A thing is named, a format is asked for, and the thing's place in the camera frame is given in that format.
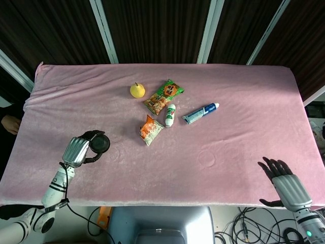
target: green snack bag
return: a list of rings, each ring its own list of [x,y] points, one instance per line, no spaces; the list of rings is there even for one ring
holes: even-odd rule
[[[144,104],[151,112],[158,115],[159,112],[178,94],[184,92],[184,89],[175,84],[171,79],[159,87],[158,91],[146,100]]]

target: person's hand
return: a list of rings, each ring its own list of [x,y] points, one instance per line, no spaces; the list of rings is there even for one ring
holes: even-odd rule
[[[21,120],[10,115],[6,115],[1,120],[1,124],[11,134],[17,135],[20,127]]]

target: snack bag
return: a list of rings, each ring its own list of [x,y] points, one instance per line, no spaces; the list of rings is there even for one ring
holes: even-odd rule
[[[140,129],[140,136],[146,142],[147,146],[154,140],[158,133],[164,128],[163,125],[152,119],[147,115],[147,121]]]
[[[151,112],[158,115],[159,112],[178,94],[183,93],[184,89],[176,85],[172,80],[162,85],[158,91],[146,100],[144,104]]]

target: floor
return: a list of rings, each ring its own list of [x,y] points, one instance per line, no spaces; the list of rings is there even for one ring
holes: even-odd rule
[[[89,216],[90,213],[95,209],[95,207],[72,207],[77,213],[83,216]],[[288,210],[272,209],[272,213],[278,220],[291,219],[293,217],[292,212]],[[213,225],[215,231],[222,231],[226,227],[227,223],[233,220],[235,215],[237,215],[238,209],[234,206],[213,206],[211,207]],[[96,221],[96,214],[91,219]],[[265,225],[266,227],[271,227],[274,224],[274,220],[269,213],[263,209],[257,209],[256,211],[247,214],[248,217],[253,220]],[[7,224],[16,221],[17,219],[10,219],[8,221],[0,220],[0,228],[5,227]],[[296,225],[293,221],[282,222],[280,224],[282,231],[287,227],[292,227],[296,229]],[[247,225],[247,228],[254,230],[252,226]],[[90,228],[93,233],[96,233],[96,228]],[[79,218],[72,214],[67,207],[62,208],[57,211],[54,225],[46,234],[38,234],[32,232],[28,239],[23,242],[23,244],[43,244],[47,242],[90,242],[98,244],[108,244],[107,239],[104,234],[99,237],[91,237],[87,234],[87,223],[85,220]]]

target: robotic hand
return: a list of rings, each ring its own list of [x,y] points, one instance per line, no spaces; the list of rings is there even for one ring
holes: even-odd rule
[[[311,244],[325,243],[325,224],[322,217],[309,208],[312,200],[299,178],[292,173],[287,164],[263,157],[267,163],[258,162],[272,182],[280,200],[260,202],[269,207],[281,206],[294,212],[300,228],[306,233]]]
[[[110,147],[110,140],[104,133],[87,131],[82,136],[72,138],[63,154],[63,163],[60,162],[60,167],[42,198],[44,209],[31,208],[23,214],[20,221],[1,229],[1,243],[17,244],[25,240],[31,230],[45,233],[52,227],[55,211],[69,202],[67,196],[62,198],[75,176],[75,168],[95,162]],[[95,157],[86,158],[89,148],[96,153]]]

